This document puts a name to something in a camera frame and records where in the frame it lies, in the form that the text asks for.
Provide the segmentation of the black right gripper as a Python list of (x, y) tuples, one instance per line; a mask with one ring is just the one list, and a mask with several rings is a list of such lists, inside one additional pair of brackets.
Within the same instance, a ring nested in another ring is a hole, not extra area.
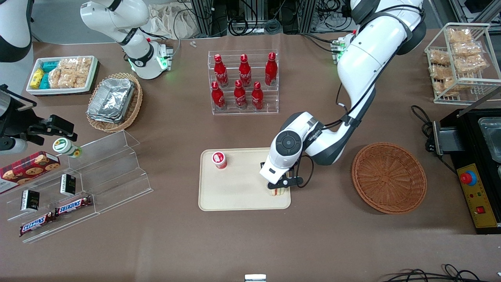
[[(1, 85), (1, 137), (18, 136), (27, 132), (27, 141), (31, 143), (44, 143), (43, 136), (59, 136), (77, 141), (74, 133), (74, 124), (57, 115), (40, 120), (33, 108), (36, 103), (24, 98), (8, 89), (7, 85)], [(27, 131), (31, 126), (38, 124), (38, 131)]]

